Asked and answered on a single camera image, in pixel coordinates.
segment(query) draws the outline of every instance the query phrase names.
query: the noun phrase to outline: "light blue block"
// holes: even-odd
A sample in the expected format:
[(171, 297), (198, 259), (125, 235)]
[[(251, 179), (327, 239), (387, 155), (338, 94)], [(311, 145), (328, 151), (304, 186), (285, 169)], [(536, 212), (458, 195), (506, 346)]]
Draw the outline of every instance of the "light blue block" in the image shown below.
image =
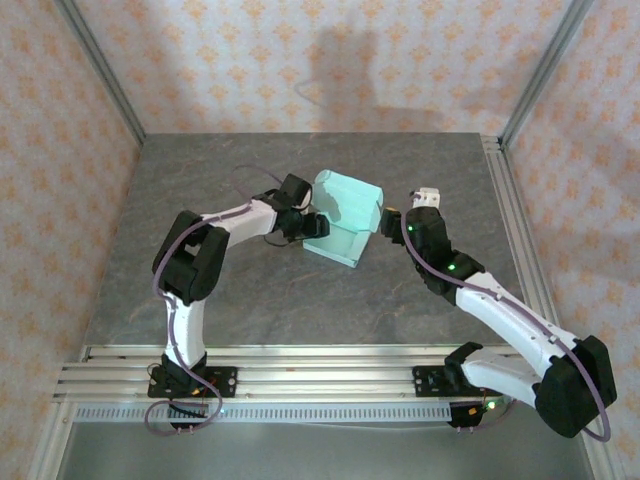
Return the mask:
[(313, 184), (311, 204), (327, 216), (331, 232), (305, 240), (304, 248), (355, 268), (378, 230), (383, 198), (380, 187), (323, 170)]

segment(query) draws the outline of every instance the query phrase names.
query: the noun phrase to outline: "patterned wallpaper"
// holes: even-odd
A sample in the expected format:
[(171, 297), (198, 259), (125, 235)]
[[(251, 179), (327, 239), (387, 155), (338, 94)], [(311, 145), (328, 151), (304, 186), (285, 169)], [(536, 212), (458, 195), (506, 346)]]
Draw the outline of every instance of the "patterned wallpaper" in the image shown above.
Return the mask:
[(77, 358), (138, 149), (52, 0), (0, 2), (0, 478)]
[(563, 324), (610, 349), (640, 478), (640, 5), (595, 2), (512, 149)]
[(79, 0), (145, 129), (497, 135), (569, 0)]

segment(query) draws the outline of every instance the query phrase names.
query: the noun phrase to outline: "metal frame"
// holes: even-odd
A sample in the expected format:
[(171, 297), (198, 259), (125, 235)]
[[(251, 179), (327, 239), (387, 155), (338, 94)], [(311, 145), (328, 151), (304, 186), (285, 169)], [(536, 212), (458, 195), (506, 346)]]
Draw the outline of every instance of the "metal frame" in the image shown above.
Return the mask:
[(144, 127), (142, 123), (140, 123), (116, 75), (113, 73), (113, 70), (111, 70), (104, 53), (102, 53), (89, 25), (87, 25), (87, 22), (80, 13), (76, 2), (74, 0), (55, 0), (55, 3), (58, 5), (60, 13), (62, 13), (62, 16), (67, 20), (71, 31), (75, 34), (84, 52), (87, 54), (87, 58), (91, 62), (91, 65), (93, 65), (100, 80), (102, 80), (113, 103), (115, 103), (120, 111), (131, 135), (133, 135), (138, 146), (142, 147), (144, 139), (147, 136)]
[[(55, 0), (79, 39), (89, 60), (141, 146), (146, 133), (120, 83), (111, 70), (74, 0)], [(531, 226), (511, 170), (508, 147), (538, 100), (562, 54), (579, 28), (593, 0), (574, 0), (543, 54), (500, 137), (482, 137), (489, 170), (525, 301), (549, 321), (558, 324), (546, 277), (536, 255)], [(511, 355), (509, 347), (497, 347)], [(238, 393), (242, 402), (275, 402), (281, 405), (306, 401), (391, 402), (415, 401), (409, 365), (441, 363), (454, 347), (228, 347), (208, 349), (216, 364), (241, 367), (246, 385)], [(55, 478), (60, 467), (72, 420), (79, 403), (104, 401), (143, 402), (146, 398), (146, 365), (159, 358), (162, 347), (85, 347), (79, 363), (66, 364), (55, 399), (29, 473), (30, 479)], [(598, 429), (599, 421), (592, 428)], [(583, 435), (596, 478), (623, 478), (615, 448)]]
[[(497, 137), (482, 137), (482, 143), (525, 303), (548, 321), (562, 326), (550, 294), (547, 277), (536, 253), (531, 224), (524, 210), (522, 194), (511, 168), (509, 149), (500, 145)], [(600, 419), (591, 422), (589, 428), (592, 431), (602, 431)], [(612, 442), (600, 443), (584, 433), (581, 434), (581, 438), (594, 478), (624, 478), (618, 454)]]
[[(238, 367), (234, 403), (416, 402), (411, 369), (443, 365), (455, 346), (362, 345), (332, 347), (246, 346), (207, 349), (207, 363)], [(515, 355), (511, 347), (494, 351)], [(162, 347), (91, 347), (84, 363), (67, 363), (54, 401), (152, 403), (147, 367)], [(455, 400), (470, 400), (459, 397)], [(442, 399), (427, 399), (442, 402)]]
[(569, 46), (573, 35), (582, 24), (589, 7), (593, 0), (573, 0), (567, 12), (565, 13), (556, 33), (551, 39), (551, 43), (542, 55), (540, 63), (536, 67), (531, 80), (524, 89), (520, 100), (516, 104), (516, 108), (511, 114), (505, 129), (500, 136), (500, 144), (509, 147), (515, 139), (520, 127), (526, 120), (527, 116), (533, 110), (540, 93), (551, 78), (555, 71), (562, 54)]

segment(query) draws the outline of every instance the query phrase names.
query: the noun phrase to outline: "marble surface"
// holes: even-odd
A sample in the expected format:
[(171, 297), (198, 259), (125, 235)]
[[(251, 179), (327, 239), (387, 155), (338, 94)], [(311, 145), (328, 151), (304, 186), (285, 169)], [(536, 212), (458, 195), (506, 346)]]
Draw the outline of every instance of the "marble surface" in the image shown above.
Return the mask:
[[(440, 189), (455, 248), (475, 257), (521, 297), (492, 180), (477, 134), (152, 135), (142, 150), (103, 280), (87, 344), (166, 341), (164, 305), (151, 292), (151, 263), (183, 209), (214, 213), (243, 203), (231, 171), (255, 163), (313, 181), (323, 169), (379, 185), (385, 206)], [(241, 171), (259, 193), (269, 177)], [(480, 321), (433, 295), (405, 250), (373, 235), (356, 269), (291, 245), (254, 238), (227, 252), (205, 309), (208, 345), (502, 343)]]

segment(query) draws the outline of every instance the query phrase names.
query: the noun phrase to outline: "robotic arm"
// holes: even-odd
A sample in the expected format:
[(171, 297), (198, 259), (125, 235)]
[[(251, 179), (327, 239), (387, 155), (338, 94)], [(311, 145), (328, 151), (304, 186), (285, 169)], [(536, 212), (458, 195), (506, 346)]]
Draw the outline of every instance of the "robotic arm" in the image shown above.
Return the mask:
[[(329, 234), (326, 217), (309, 212), (311, 195), (311, 185), (290, 174), (279, 189), (255, 196), (248, 205), (217, 214), (183, 211), (178, 215), (152, 269), (155, 274), (161, 262), (166, 261), (158, 287), (169, 300), (166, 302), (169, 338), (162, 363), (152, 373), (156, 388), (150, 392), (154, 392), (154, 396), (179, 398), (190, 396), (200, 388), (181, 363), (200, 377), (206, 369), (202, 336), (204, 306), (218, 283), (227, 249), (275, 231), (282, 231), (289, 241)], [(203, 226), (175, 248), (178, 237), (198, 223)], [(165, 256), (170, 249), (173, 252), (167, 261)]]
[(481, 320), (522, 359), (469, 342), (446, 358), (445, 378), (427, 379), (427, 385), (501, 392), (536, 409), (560, 435), (574, 437), (617, 398), (606, 346), (596, 337), (580, 340), (549, 323), (481, 264), (453, 250), (439, 203), (438, 190), (421, 189), (413, 194), (413, 208), (405, 219), (394, 209), (385, 210), (382, 233), (407, 247), (429, 290)]

